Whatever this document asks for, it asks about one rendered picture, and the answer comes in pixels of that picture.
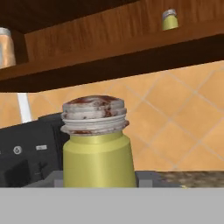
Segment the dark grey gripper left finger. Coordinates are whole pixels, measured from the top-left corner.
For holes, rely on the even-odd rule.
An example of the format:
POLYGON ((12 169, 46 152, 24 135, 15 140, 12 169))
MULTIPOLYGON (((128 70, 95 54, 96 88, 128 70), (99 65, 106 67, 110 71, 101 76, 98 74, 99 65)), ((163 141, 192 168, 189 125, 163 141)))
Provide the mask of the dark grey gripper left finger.
POLYGON ((45 179, 31 183, 27 187, 62 187, 63 186, 63 171, 53 171, 45 179))

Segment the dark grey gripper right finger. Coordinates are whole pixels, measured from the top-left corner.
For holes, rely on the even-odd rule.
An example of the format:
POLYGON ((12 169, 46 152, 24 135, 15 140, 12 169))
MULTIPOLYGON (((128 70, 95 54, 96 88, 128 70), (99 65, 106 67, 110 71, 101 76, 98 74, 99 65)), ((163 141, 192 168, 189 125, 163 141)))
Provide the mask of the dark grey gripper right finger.
POLYGON ((138 187, 182 187, 181 184, 162 180, 156 171, 135 171, 136 185, 138 187))

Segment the yellow shaker with grey lid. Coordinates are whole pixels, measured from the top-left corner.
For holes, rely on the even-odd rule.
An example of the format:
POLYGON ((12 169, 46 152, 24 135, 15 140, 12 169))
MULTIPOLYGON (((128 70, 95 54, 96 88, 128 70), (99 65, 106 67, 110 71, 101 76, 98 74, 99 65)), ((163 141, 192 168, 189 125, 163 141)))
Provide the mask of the yellow shaker with grey lid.
POLYGON ((135 187, 136 176, 124 100, 90 95, 63 105, 69 135, 63 146, 64 187, 135 187))

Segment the orange condiment bottle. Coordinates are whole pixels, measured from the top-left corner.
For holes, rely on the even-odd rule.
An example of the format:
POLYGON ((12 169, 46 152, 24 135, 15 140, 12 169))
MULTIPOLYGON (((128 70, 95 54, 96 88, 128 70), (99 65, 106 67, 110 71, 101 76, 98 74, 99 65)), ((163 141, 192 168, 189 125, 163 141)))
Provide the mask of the orange condiment bottle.
POLYGON ((15 65, 16 58, 11 32, 7 28, 0 27, 0 69, 15 65))

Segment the brown wooden cabinet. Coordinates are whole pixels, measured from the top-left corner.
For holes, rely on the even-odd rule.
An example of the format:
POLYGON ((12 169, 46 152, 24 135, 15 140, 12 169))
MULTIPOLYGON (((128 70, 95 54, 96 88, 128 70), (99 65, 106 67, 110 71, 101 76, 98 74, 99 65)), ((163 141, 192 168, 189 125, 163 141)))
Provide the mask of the brown wooden cabinet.
POLYGON ((17 64, 0 92, 35 93, 224 60, 224 0, 0 0, 17 64), (174 9, 178 28, 163 30, 174 9))

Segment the small yellow shaker grey lid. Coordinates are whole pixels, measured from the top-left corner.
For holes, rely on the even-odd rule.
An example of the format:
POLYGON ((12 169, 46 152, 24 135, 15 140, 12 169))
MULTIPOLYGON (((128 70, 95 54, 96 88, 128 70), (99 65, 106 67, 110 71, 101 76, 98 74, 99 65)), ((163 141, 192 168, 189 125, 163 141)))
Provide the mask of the small yellow shaker grey lid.
POLYGON ((162 27, 164 31, 179 27, 177 12, 174 9, 166 10, 163 13, 162 18, 163 18, 162 27))

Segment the black countertop appliance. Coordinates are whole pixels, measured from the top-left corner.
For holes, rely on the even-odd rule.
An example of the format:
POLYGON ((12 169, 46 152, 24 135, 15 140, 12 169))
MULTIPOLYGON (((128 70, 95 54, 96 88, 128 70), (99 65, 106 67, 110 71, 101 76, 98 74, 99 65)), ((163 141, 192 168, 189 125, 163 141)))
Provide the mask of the black countertop appliance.
POLYGON ((69 135, 60 113, 0 129, 0 187, 23 187, 62 170, 69 135))

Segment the white upright post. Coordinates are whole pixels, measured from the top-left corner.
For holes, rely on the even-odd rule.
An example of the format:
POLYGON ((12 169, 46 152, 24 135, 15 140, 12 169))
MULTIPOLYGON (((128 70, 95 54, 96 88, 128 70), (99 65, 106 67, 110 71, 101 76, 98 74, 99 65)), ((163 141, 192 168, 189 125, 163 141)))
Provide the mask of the white upright post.
POLYGON ((28 123, 32 120, 32 113, 30 109, 29 99, 27 93, 17 94, 18 106, 21 115, 21 122, 28 123))

